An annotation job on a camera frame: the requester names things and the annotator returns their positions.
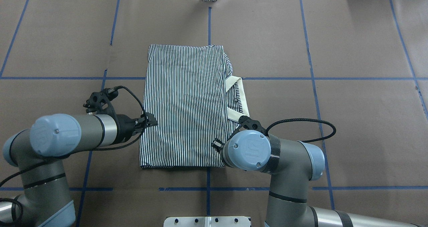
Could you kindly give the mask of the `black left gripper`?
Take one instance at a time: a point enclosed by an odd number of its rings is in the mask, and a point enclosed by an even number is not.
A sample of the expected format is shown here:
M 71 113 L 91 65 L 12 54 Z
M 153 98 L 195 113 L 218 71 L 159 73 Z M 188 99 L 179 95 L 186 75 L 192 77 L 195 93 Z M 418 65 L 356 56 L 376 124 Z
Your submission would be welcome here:
M 116 144 L 127 142 L 135 134 L 142 134 L 146 127 L 158 125 L 153 114 L 144 113 L 139 118 L 130 118 L 127 115 L 117 115 Z

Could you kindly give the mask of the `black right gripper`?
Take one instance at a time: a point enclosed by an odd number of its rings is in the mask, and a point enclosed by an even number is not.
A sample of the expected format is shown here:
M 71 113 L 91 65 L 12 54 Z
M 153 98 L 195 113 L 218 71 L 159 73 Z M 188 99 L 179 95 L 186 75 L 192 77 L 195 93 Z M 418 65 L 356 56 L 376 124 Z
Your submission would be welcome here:
M 224 143 L 219 139 L 214 139 L 214 141 L 211 143 L 211 146 L 219 153 L 222 163 L 226 163 L 224 157 Z

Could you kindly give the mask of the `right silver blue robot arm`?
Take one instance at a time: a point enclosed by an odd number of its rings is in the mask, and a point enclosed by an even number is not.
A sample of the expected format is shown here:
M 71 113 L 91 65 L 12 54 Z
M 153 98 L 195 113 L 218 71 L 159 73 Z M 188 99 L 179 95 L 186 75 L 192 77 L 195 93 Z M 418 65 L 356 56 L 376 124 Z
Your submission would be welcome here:
M 312 144 L 280 139 L 255 130 L 234 134 L 212 147 L 225 166 L 259 171 L 271 176 L 266 208 L 266 227 L 412 227 L 403 223 L 339 210 L 311 207 L 309 182 L 325 169 L 323 151 Z

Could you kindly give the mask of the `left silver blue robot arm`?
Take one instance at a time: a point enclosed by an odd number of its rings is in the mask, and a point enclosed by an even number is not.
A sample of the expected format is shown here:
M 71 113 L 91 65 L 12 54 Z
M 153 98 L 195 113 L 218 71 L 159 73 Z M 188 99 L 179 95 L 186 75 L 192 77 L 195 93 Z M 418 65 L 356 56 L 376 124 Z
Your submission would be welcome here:
M 63 160 L 86 151 L 112 150 L 135 134 L 157 125 L 152 114 L 118 120 L 107 114 L 53 114 L 6 140 L 3 157 L 19 169 L 1 182 L 20 176 L 23 194 L 1 198 L 2 227 L 70 227 L 76 221 L 74 201 Z

